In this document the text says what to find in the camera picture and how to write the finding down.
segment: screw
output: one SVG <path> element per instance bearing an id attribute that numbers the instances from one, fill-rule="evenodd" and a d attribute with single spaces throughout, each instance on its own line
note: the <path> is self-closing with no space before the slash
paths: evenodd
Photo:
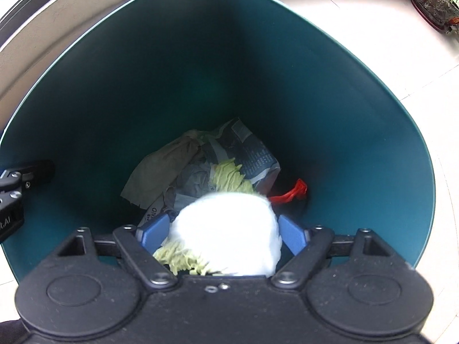
<path id="1" fill-rule="evenodd" d="M 206 288 L 204 289 L 204 291 L 210 293 L 210 294 L 214 294 L 216 292 L 218 292 L 218 288 L 215 287 L 215 286 L 206 286 Z"/>
<path id="2" fill-rule="evenodd" d="M 282 273 L 280 273 L 277 279 L 279 283 L 282 283 L 282 284 L 292 284 L 298 280 L 295 273 L 291 271 L 283 271 Z"/>
<path id="3" fill-rule="evenodd" d="M 164 285 L 170 282 L 168 273 L 156 273 L 150 282 L 153 284 Z"/>
<path id="4" fill-rule="evenodd" d="M 22 196 L 20 191 L 11 191 L 10 197 L 13 199 L 19 199 Z"/>

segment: teal trash can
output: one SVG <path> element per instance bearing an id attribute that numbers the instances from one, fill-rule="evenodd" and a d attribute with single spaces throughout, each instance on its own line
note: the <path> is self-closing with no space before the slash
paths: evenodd
<path id="1" fill-rule="evenodd" d="M 378 232 L 416 264 L 435 204 L 431 160 L 387 87 L 276 0 L 131 0 L 55 61 L 0 144 L 0 167 L 56 164 L 3 243 L 21 280 L 79 226 L 137 223 L 120 197 L 142 158 L 238 116 L 308 184 L 304 226 Z"/>

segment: flower pot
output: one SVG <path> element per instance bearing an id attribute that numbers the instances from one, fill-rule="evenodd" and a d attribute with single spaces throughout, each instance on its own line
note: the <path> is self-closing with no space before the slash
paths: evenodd
<path id="1" fill-rule="evenodd" d="M 459 24 L 459 7 L 450 0 L 412 0 L 421 15 L 437 29 Z"/>

